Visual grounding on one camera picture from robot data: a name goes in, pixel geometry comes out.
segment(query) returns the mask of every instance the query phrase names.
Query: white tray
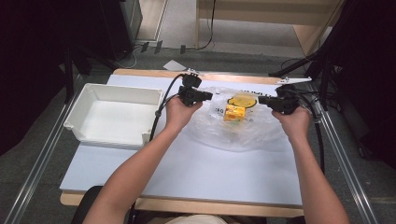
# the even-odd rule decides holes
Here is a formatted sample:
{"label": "white tray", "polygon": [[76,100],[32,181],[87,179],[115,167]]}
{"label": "white tray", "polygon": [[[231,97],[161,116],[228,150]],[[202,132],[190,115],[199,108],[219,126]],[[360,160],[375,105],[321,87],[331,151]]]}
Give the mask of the white tray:
{"label": "white tray", "polygon": [[64,127],[81,142],[143,146],[162,96],[162,90],[88,83]]}

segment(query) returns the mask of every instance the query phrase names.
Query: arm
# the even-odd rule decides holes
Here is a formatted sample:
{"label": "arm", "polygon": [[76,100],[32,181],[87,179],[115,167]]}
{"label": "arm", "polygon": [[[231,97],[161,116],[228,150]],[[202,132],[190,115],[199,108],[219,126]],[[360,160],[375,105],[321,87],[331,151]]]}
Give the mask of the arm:
{"label": "arm", "polygon": [[275,111],[273,115],[281,122],[293,148],[306,223],[349,223],[344,206],[321,172],[309,146],[308,111],[299,107],[291,115]]}
{"label": "arm", "polygon": [[166,150],[201,105],[187,107],[178,97],[168,102],[164,129],[111,175],[84,223],[123,223],[125,214],[146,187]]}

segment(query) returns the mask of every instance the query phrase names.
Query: floor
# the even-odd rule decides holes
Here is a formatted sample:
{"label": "floor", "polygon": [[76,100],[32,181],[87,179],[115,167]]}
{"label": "floor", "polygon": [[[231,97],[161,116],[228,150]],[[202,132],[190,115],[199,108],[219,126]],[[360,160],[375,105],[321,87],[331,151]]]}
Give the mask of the floor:
{"label": "floor", "polygon": [[[148,16],[144,16],[138,39],[142,42],[153,42],[152,46],[155,46],[156,41],[162,41],[164,48],[180,49],[181,45],[194,48],[195,9],[196,0],[142,1],[143,14]],[[161,13],[152,17],[153,11]],[[200,20],[200,47],[205,46],[210,39],[210,22]],[[326,31],[321,42],[330,30],[331,28]],[[212,41],[204,50],[289,58],[304,57],[292,25],[265,22],[214,20]]]}

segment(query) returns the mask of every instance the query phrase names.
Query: white paper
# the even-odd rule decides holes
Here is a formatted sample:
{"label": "white paper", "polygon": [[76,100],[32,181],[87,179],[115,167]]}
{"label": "white paper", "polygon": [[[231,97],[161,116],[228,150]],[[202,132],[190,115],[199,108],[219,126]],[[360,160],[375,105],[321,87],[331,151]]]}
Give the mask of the white paper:
{"label": "white paper", "polygon": [[[172,78],[112,75],[109,85],[163,89]],[[177,92],[180,80],[173,92]],[[202,87],[223,86],[274,94],[276,86],[203,81]],[[165,122],[165,111],[157,126]],[[103,185],[133,150],[80,145],[61,185],[63,190],[87,190]],[[285,135],[248,152],[230,152],[195,141],[186,128],[169,147],[143,195],[239,203],[301,205],[294,156]]]}

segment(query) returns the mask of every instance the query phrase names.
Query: wooden table edge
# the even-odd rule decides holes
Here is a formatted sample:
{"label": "wooden table edge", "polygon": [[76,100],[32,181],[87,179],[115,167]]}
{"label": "wooden table edge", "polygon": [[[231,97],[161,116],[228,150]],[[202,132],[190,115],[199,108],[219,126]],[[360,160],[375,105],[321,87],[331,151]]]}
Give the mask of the wooden table edge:
{"label": "wooden table edge", "polygon": [[[85,192],[63,191],[63,205],[78,206]],[[138,198],[135,209],[190,214],[211,214],[251,217],[297,217],[304,211],[298,205],[247,204],[226,202],[204,202],[178,199]]]}

